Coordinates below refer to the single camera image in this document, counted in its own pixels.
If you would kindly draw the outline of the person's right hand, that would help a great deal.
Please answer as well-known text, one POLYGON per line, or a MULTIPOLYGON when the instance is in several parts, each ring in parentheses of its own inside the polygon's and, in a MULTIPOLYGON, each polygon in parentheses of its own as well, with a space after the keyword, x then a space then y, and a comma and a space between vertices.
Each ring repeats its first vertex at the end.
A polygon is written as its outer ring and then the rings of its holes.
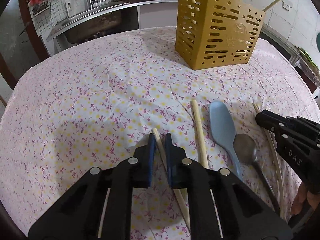
POLYGON ((307 201, 308 204, 315 211, 319 205, 319 194, 311 193, 304 183, 301 183, 294 201, 291 206, 291 214, 297 215, 302 211, 303 203, 307 201))

